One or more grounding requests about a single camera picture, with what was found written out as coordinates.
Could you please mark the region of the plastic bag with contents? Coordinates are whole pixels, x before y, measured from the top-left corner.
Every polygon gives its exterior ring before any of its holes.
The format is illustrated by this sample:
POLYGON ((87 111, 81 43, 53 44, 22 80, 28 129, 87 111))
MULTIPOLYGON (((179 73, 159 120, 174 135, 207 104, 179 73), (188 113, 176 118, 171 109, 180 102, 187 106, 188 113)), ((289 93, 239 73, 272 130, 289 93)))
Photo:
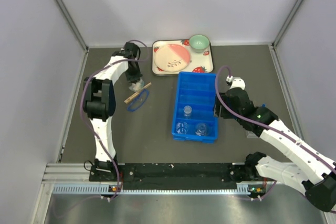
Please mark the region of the plastic bag with contents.
POLYGON ((144 81, 141 78, 139 81, 137 81, 136 83, 131 83, 131 85, 129 86, 129 89, 132 92, 138 92, 140 91, 142 88, 144 87, 144 81))

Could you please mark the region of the clear test tube rack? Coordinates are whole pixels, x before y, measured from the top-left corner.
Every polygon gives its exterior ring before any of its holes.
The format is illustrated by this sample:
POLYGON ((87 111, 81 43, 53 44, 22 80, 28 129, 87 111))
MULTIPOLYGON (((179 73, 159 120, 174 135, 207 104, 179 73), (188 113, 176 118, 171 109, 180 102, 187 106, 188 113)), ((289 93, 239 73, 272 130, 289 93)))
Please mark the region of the clear test tube rack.
POLYGON ((246 131, 246 137, 247 138, 257 138, 258 136, 252 131, 246 131))

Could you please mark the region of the clear glass flask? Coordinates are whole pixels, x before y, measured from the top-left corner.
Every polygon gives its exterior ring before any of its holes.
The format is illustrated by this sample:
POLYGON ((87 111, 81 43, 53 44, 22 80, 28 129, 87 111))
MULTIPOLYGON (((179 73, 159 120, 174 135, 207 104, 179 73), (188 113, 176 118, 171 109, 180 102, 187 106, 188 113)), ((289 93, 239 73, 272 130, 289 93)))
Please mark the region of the clear glass flask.
POLYGON ((195 126, 195 134, 198 136, 208 136, 210 132, 210 128, 206 123, 198 123, 195 126))

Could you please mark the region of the blue plastic bin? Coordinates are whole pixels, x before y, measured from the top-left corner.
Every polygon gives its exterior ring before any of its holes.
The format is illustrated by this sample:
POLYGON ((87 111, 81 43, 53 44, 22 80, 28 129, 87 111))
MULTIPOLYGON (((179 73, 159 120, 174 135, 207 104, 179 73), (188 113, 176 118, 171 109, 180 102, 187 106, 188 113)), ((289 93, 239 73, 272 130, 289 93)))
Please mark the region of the blue plastic bin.
POLYGON ((175 106, 172 121, 172 135, 178 141, 193 141, 213 144, 218 138, 218 118, 214 116, 215 105, 215 77, 213 73, 180 72, 175 97, 175 106), (192 115, 186 118, 183 108, 192 107, 192 115), (187 134, 177 134, 177 122, 186 122, 189 125, 187 134), (206 123, 210 128, 208 136, 195 134, 195 126, 206 123))

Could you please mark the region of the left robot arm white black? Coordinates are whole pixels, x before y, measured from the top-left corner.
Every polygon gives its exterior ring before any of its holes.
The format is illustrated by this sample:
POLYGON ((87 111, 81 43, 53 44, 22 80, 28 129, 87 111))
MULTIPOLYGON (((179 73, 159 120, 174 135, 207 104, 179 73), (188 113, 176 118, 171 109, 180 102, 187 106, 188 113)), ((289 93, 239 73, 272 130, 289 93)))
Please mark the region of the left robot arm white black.
POLYGON ((96 141, 96 155, 91 164, 91 182, 115 182, 120 180, 116 150, 112 140, 112 117, 116 110, 114 85, 125 75, 130 89, 139 91, 144 86, 138 61, 141 49, 136 40, 128 41, 112 54, 109 62, 92 76, 85 78, 80 100, 80 115, 90 120, 96 141))

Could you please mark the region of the small clear glass dish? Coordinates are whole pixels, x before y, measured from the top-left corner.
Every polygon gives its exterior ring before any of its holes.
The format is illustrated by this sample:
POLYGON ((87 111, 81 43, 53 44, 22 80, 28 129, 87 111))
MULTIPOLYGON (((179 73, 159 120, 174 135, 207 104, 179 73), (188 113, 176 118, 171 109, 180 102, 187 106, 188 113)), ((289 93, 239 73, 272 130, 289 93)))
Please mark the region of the small clear glass dish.
POLYGON ((186 105, 184 108, 183 108, 183 114, 186 118, 190 118, 191 115, 192 115, 192 107, 190 105, 186 105))

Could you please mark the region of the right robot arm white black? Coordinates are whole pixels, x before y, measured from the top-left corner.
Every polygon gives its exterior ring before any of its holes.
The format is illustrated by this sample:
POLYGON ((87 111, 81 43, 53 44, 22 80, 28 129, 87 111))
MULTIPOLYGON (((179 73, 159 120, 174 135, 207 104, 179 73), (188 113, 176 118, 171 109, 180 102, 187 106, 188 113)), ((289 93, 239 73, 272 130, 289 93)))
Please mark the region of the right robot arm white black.
POLYGON ((245 174, 270 178, 301 193, 317 209, 335 213, 335 161, 320 154, 264 106, 254 106, 243 87, 216 92, 214 114, 232 118, 244 129, 275 147, 292 161, 288 165, 263 153, 250 154, 245 174))

